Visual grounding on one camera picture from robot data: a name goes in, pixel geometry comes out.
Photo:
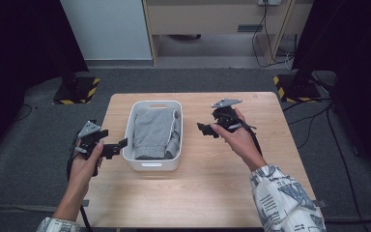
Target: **carpeted floor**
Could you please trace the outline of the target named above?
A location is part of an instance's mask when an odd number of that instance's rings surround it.
[[[87,104],[55,105],[52,97],[61,83],[52,79],[31,88],[25,106],[0,145],[0,205],[56,207],[66,187],[66,161],[71,140],[88,119],[101,125],[115,93],[271,91],[272,78],[287,70],[248,69],[119,69],[92,70],[100,85]],[[282,102],[287,108],[293,103]],[[302,103],[285,111],[287,121],[315,115],[329,101]],[[361,214],[371,219],[371,160],[356,157],[334,111],[329,118],[349,167]],[[321,115],[290,125],[305,170],[327,221],[357,220],[357,211],[344,163],[328,125]],[[0,210],[0,231],[34,231],[51,213]],[[361,225],[327,223],[328,231],[365,231]],[[99,229],[95,231],[114,231]]]

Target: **white plastic basket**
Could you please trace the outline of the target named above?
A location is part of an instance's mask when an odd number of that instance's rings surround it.
[[[173,108],[177,111],[178,119],[180,120],[180,146],[176,156],[173,159],[160,160],[137,160],[134,158],[134,121],[136,115],[141,109],[153,108]],[[180,165],[180,154],[182,151],[183,141],[183,110],[178,101],[138,101],[131,108],[131,113],[128,117],[128,125],[126,127],[126,135],[128,146],[123,149],[123,157],[128,161],[128,164],[136,171],[172,171]]]

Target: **person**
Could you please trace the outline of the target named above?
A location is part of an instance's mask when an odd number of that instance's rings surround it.
[[[244,121],[240,111],[235,111]],[[251,171],[252,196],[265,231],[326,231],[320,212],[300,183],[278,166],[267,164],[246,129],[231,133],[217,124],[211,127]],[[75,220],[101,151],[99,143],[88,160],[79,158],[73,162],[66,193],[53,216],[41,222],[38,232],[79,231]]]

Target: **gray cloth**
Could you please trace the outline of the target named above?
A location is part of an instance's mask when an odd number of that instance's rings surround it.
[[[134,121],[136,160],[170,160],[180,147],[180,122],[170,108],[142,109]]]

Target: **wall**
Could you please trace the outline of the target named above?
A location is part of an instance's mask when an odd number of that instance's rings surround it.
[[[141,0],[61,0],[85,60],[152,60]]]

